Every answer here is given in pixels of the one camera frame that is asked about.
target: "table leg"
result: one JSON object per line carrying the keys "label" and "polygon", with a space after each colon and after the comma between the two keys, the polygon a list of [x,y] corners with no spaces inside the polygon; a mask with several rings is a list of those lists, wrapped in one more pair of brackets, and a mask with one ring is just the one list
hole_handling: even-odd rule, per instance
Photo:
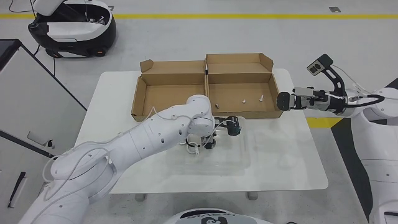
{"label": "table leg", "polygon": [[257,191],[246,192],[246,195],[248,196],[249,200],[257,200],[259,198],[259,194],[257,193]]}
{"label": "table leg", "polygon": [[136,194],[135,199],[137,202],[143,202],[147,198],[147,194]]}

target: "white table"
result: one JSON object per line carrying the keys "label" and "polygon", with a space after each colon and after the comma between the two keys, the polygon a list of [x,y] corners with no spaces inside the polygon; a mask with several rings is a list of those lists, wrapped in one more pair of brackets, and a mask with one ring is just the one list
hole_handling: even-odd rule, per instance
{"label": "white table", "polygon": [[[131,116],[131,106],[139,75],[140,72],[102,74],[76,145],[113,138],[137,124]],[[274,69],[274,75],[279,91],[292,90],[294,86],[287,70]],[[242,149],[245,149],[245,156],[241,157],[244,162],[239,166],[228,166],[220,160],[221,165],[205,164],[198,169],[188,159],[201,159],[201,155],[187,157],[192,155],[185,151],[185,147],[176,146],[134,164],[125,171],[111,194],[257,192],[328,187],[303,111],[285,112],[279,119],[247,119],[244,125],[247,139]],[[236,149],[242,147],[238,142],[229,145]],[[216,146],[209,151],[222,152],[222,149]]]}

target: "open cardboard box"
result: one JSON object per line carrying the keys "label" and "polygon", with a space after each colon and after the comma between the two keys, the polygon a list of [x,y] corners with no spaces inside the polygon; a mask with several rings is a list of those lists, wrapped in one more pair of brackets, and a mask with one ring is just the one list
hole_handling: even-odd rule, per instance
{"label": "open cardboard box", "polygon": [[276,105],[279,91],[272,74],[274,62],[270,58],[262,53],[214,54],[206,56],[206,63],[207,96],[213,116],[259,119],[282,115]]}
{"label": "open cardboard box", "polygon": [[205,61],[140,63],[131,115],[143,121],[154,106],[163,111],[174,105],[184,105],[192,95],[207,95]]}

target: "box flap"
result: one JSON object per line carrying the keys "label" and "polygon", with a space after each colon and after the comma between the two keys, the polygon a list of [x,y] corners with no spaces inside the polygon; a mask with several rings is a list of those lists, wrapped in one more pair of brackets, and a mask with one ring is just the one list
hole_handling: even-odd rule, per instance
{"label": "box flap", "polygon": [[206,62],[209,74],[271,73],[274,62],[262,53],[208,54]]}
{"label": "box flap", "polygon": [[202,84],[205,61],[168,61],[140,63],[141,77],[148,85]]}
{"label": "box flap", "polygon": [[154,62],[146,60],[140,62],[141,73],[165,74],[165,73],[198,73],[205,74],[205,61],[167,61]]}
{"label": "box flap", "polygon": [[141,73],[144,73],[154,66],[154,61],[151,59],[145,60],[143,62],[140,62],[139,66],[141,67]]}

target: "yellow stripe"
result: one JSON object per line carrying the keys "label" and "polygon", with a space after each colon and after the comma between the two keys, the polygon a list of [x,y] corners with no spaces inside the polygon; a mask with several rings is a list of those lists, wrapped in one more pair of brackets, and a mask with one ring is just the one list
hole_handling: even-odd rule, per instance
{"label": "yellow stripe", "polygon": [[[398,19],[398,14],[133,13],[117,19]],[[0,19],[31,19],[32,14],[0,13]]]}
{"label": "yellow stripe", "polygon": [[331,128],[341,118],[307,118],[307,123],[310,128]]}

